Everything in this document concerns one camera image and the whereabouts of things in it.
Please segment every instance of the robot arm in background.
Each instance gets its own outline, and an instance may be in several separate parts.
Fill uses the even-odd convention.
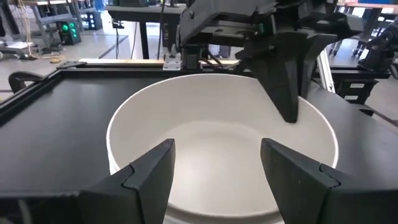
[[[295,123],[315,61],[332,42],[362,32],[361,19],[331,0],[196,0],[180,17],[182,67],[196,70],[208,44],[243,47],[235,57],[259,80],[286,122]]]
[[[366,44],[369,50],[366,58],[359,61],[359,65],[373,72],[386,72],[392,68],[396,76],[394,60],[398,56],[398,21],[388,25],[380,36],[373,38]]]

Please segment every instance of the black tray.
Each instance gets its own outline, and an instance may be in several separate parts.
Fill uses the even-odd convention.
[[[109,175],[105,135],[118,106],[150,84],[187,74],[155,64],[87,64],[19,91],[0,105],[0,198],[69,194],[99,182]],[[398,187],[398,136],[315,83],[308,100],[335,130],[338,170]]]

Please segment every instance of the gray floor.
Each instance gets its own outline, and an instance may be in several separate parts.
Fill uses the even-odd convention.
[[[81,34],[82,42],[73,46],[65,46],[62,55],[66,58],[64,61],[79,60],[81,58],[116,58],[116,49],[112,49],[116,43],[116,31],[112,28],[110,23],[111,18],[108,13],[102,14],[103,27],[102,30],[84,31]],[[32,27],[35,26],[34,20],[31,19]],[[141,38],[139,27],[136,29],[135,22],[125,22],[125,29],[119,30],[119,39],[123,40],[119,44],[118,58],[129,59],[134,45],[134,52],[132,58],[142,58]],[[147,24],[148,43],[150,58],[157,56],[157,44],[159,38],[159,25]],[[357,58],[351,57],[352,50],[355,48],[356,42],[354,40],[345,40],[341,45],[340,51],[336,57],[330,59],[330,63],[334,65],[351,65],[356,63]],[[232,54],[239,49],[233,48]],[[212,47],[211,51],[216,54],[217,48]],[[51,64],[49,60],[42,59],[29,62],[21,62],[16,59],[5,59],[0,61],[0,101],[10,96],[10,87],[7,78],[10,73],[18,70],[27,70],[41,75],[47,75],[55,70],[58,64]],[[374,87],[371,96],[368,98],[366,104],[390,120],[398,121],[398,80],[390,78],[388,80],[379,80],[379,83]],[[381,117],[374,115],[374,119],[380,123],[388,126],[393,132],[398,134],[398,128],[388,123]]]

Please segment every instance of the wire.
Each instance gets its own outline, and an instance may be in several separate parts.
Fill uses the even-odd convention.
[[[213,59],[221,68],[224,68],[224,65],[218,60],[209,50],[207,50],[207,54]]]
[[[163,34],[163,14],[164,14],[164,5],[166,3],[166,0],[163,0],[162,2],[162,10],[160,12],[160,26],[159,26],[159,42],[157,43],[157,59],[159,59],[160,56],[160,41],[162,40],[162,34]]]
[[[116,59],[119,57],[119,31],[118,28],[116,28]]]
[[[23,17],[24,22],[25,22],[25,31],[26,31],[26,36],[27,36],[26,37],[26,47],[28,49],[30,59],[31,60],[55,59],[57,61],[57,63],[59,63],[61,60],[65,59],[65,57],[61,55],[61,52],[59,52],[59,55],[45,56],[45,57],[43,57],[41,55],[33,55],[32,54],[32,49],[30,49],[30,45],[29,45],[32,42],[31,31],[30,31],[30,22],[29,22],[29,18],[27,17],[26,6],[25,6],[25,3],[23,2],[23,0],[17,0],[17,1],[18,1],[18,4],[20,5],[20,7],[18,7],[19,14]]]
[[[132,59],[132,53],[134,53],[134,47],[136,46],[136,35],[137,35],[137,22],[136,22],[136,28],[134,29],[134,40],[132,44],[130,59]]]
[[[25,200],[18,200],[19,210],[21,211],[22,223],[32,224],[32,215],[30,214],[29,206]]]
[[[214,65],[213,63],[211,63],[209,60],[207,60],[207,59],[205,59],[205,58],[201,58],[200,60],[201,60],[202,62],[205,62],[206,64],[208,64],[208,65],[209,65],[211,68],[213,68],[214,70],[228,71],[228,69],[217,67],[216,65]]]

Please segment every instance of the bowl rim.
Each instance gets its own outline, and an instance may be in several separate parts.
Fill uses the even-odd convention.
[[[183,75],[183,76],[179,76],[179,77],[173,77],[173,78],[168,78],[156,83],[153,83],[139,91],[137,91],[135,94],[131,95],[128,99],[126,99],[118,108],[117,110],[114,112],[114,114],[112,115],[111,121],[108,124],[108,128],[106,130],[106,149],[108,151],[108,159],[109,159],[109,166],[113,167],[114,170],[119,171],[120,167],[119,165],[116,163],[116,160],[113,156],[112,153],[112,149],[111,149],[111,143],[110,143],[110,132],[111,132],[111,127],[113,124],[113,121],[116,117],[116,115],[119,113],[119,110],[133,97],[135,97],[136,95],[138,95],[139,93],[141,93],[142,91],[147,90],[148,88],[151,88],[154,85],[159,85],[161,83],[164,82],[169,82],[175,79],[179,79],[179,78],[187,78],[187,77],[194,77],[194,76],[232,76],[232,77],[238,77],[238,78],[247,78],[247,79],[252,79],[255,80],[255,78],[251,78],[251,77],[244,77],[241,75],[232,75],[232,74],[225,74],[225,73],[198,73],[198,74],[192,74],[192,75]],[[318,110],[318,108],[316,108],[315,106],[313,106],[310,102],[308,102],[306,99],[302,98],[301,96],[299,96],[299,99],[301,99],[302,102],[306,103],[307,105],[309,105],[311,108],[313,108],[320,116],[321,118],[324,120],[324,122],[326,122],[326,125],[328,126],[329,130],[331,131],[331,135],[333,137],[333,143],[335,145],[335,156],[333,158],[333,163],[331,165],[332,168],[336,168],[337,166],[337,162],[338,162],[338,155],[339,155],[339,147],[338,147],[338,141],[337,141],[337,137],[336,137],[336,133],[335,130],[333,129],[333,127],[330,125],[329,121],[325,118],[325,116],[321,113],[321,111]],[[270,213],[274,213],[274,212],[278,212],[279,209],[277,208],[276,210],[268,210],[268,211],[261,211],[261,212],[253,212],[253,213],[249,213],[247,215],[219,215],[219,214],[211,214],[211,213],[195,213],[189,210],[185,210],[182,209],[176,205],[170,204],[168,203],[167,206],[171,206],[174,210],[178,210],[178,211],[182,211],[183,213],[187,213],[190,215],[200,215],[200,216],[206,216],[208,218],[251,218],[251,217],[258,217],[258,216],[264,216]]]

